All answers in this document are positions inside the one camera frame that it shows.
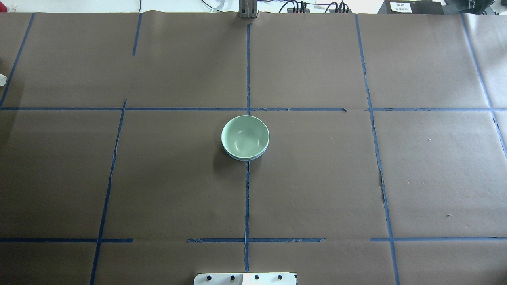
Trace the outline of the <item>green bowl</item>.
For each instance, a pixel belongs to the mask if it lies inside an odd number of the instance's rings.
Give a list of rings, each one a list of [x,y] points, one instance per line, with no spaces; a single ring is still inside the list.
[[[228,121],[221,131],[221,144],[239,157],[252,157],[269,146],[270,133],[266,124],[250,115],[237,116]]]

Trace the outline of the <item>blue bowl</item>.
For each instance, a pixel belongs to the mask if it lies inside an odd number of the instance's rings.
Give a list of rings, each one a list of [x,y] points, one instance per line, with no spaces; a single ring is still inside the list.
[[[264,148],[263,151],[261,151],[260,153],[258,153],[257,155],[255,156],[252,156],[252,157],[239,157],[239,156],[235,156],[233,155],[232,153],[230,153],[226,148],[223,148],[224,151],[226,152],[227,155],[229,155],[231,158],[235,159],[235,160],[238,160],[238,161],[252,161],[252,160],[256,160],[258,159],[259,157],[261,157],[265,152],[266,150],[268,149],[268,147]]]

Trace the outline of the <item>brown paper table cover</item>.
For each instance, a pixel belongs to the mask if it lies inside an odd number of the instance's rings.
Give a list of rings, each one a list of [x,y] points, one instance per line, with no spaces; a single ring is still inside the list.
[[[1,284],[506,284],[505,16],[9,13],[1,72]]]

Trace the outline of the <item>black power box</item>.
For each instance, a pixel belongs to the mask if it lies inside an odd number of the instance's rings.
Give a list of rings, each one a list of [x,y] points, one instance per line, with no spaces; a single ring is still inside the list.
[[[384,0],[377,14],[443,15],[441,2],[431,0]]]

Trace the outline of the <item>aluminium frame post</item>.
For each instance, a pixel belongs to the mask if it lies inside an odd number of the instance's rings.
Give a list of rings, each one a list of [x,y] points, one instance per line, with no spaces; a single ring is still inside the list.
[[[239,0],[238,17],[241,19],[255,19],[258,17],[257,0]]]

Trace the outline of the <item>white pillar with base plate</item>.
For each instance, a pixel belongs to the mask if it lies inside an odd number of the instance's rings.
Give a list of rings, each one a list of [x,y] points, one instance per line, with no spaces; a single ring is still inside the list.
[[[207,273],[195,276],[194,285],[297,285],[291,272]]]

